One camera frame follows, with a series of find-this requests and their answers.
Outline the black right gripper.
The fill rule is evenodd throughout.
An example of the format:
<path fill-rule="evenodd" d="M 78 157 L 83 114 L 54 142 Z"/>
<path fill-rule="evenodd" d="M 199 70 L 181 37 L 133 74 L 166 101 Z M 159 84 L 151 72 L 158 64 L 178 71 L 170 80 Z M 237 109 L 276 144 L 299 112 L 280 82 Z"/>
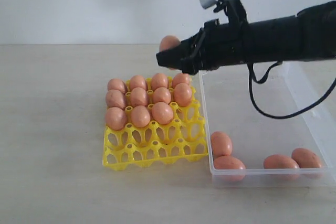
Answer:
<path fill-rule="evenodd" d="M 196 45 L 194 39 L 186 39 L 174 48 L 158 52 L 157 64 L 182 73 L 197 74 L 249 62 L 246 49 L 248 21 L 221 24 L 218 19 L 212 19 L 204 23 L 199 35 Z"/>

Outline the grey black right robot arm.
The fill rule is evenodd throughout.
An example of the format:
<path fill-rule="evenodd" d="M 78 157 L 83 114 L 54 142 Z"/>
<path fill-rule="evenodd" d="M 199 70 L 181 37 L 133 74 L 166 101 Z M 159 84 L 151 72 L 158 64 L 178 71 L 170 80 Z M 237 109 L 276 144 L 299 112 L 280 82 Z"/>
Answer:
<path fill-rule="evenodd" d="M 156 55 L 160 67 L 190 75 L 222 66 L 335 59 L 335 2 L 249 23 L 206 22 L 194 36 Z"/>

